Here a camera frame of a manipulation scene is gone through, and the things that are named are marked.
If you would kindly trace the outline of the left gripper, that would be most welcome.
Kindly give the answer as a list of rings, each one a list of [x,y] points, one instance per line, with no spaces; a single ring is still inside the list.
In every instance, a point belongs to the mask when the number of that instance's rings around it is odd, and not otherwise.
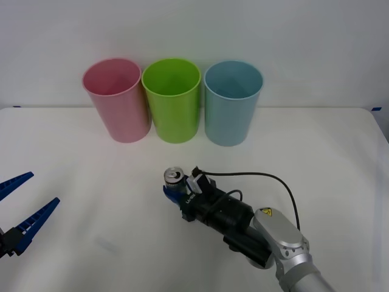
[[[32,172],[27,172],[1,182],[0,201],[9,196],[13,191],[32,177],[34,177],[34,174]],[[14,254],[20,256],[31,244],[34,236],[42,228],[43,224],[50,217],[59,203],[60,199],[56,197],[16,227],[12,227],[5,233],[2,229],[0,229],[0,258],[6,254],[10,257]]]

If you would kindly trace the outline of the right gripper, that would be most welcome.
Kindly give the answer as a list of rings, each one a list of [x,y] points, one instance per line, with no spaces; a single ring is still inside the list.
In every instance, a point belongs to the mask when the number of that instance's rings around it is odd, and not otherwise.
[[[215,224],[213,217],[220,213],[225,203],[225,192],[219,190],[211,178],[187,178],[186,188],[163,186],[165,196],[180,206],[183,219],[198,220],[203,224]]]

